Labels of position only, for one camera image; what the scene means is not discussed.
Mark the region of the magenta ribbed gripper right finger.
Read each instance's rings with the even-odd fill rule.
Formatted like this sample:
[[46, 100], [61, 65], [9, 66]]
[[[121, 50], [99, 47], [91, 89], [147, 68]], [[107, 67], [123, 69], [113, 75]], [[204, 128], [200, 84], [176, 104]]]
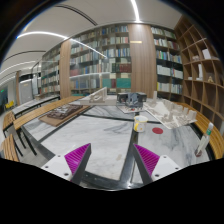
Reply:
[[159, 156], [137, 144], [134, 144], [133, 155], [144, 185], [181, 170], [167, 155]]

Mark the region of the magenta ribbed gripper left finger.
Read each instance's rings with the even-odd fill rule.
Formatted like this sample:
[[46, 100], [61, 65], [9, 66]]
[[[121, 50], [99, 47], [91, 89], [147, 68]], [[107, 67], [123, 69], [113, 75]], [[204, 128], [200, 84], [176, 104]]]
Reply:
[[65, 155], [54, 156], [42, 169], [79, 185], [90, 155], [91, 144], [87, 143]]

